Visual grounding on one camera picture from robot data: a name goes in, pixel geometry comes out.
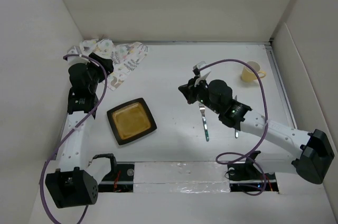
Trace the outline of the floral animal print cloth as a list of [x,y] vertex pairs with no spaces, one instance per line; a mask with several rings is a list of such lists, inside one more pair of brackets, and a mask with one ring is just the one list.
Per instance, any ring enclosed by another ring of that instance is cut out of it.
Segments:
[[104,58],[111,59],[114,71],[108,74],[108,88],[116,90],[134,71],[149,52],[148,46],[140,42],[115,45],[111,39],[84,40],[78,45],[82,55],[91,52]]

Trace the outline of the square black yellow plate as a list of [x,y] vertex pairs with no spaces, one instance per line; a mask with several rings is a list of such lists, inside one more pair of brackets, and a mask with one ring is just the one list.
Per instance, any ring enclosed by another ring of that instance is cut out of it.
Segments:
[[107,111],[107,118],[118,145],[126,145],[157,130],[154,117],[143,98],[137,98]]

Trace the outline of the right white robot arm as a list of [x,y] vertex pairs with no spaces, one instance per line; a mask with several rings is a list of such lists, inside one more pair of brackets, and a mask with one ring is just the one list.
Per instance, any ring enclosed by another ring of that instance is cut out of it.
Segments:
[[179,86],[188,104],[196,101],[218,114],[225,126],[237,131],[264,137],[287,151],[285,157],[265,154],[255,150],[244,161],[228,165],[232,181],[248,181],[262,178],[265,173],[294,173],[313,184],[322,184],[334,159],[334,152],[327,135],[316,129],[306,132],[267,120],[251,107],[232,97],[232,89],[222,80],[207,83],[194,77]]

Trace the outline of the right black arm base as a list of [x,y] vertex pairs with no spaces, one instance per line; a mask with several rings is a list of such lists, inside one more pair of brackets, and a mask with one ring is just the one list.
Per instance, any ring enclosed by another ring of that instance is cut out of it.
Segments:
[[[260,153],[260,151],[255,151],[249,157],[255,160]],[[229,187],[231,192],[260,192],[264,186],[262,173],[253,162],[247,158],[244,162],[229,165],[224,177],[230,181]],[[265,191],[279,192],[275,173],[265,173],[265,178]]]

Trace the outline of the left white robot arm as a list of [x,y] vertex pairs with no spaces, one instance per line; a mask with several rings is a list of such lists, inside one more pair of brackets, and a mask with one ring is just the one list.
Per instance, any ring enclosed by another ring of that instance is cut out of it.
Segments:
[[112,60],[95,53],[84,57],[67,54],[64,58],[71,63],[67,118],[57,150],[57,168],[45,177],[48,192],[59,209],[95,204],[100,182],[103,178],[114,179],[118,172],[114,154],[89,155],[90,131],[103,100],[96,90],[99,83],[108,83],[107,77],[114,70]]

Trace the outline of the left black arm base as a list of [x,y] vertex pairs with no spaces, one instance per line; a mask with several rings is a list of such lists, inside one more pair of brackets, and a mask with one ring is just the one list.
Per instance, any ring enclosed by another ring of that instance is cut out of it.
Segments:
[[117,162],[114,154],[98,154],[89,162],[86,172],[96,180],[98,192],[133,192],[134,162]]

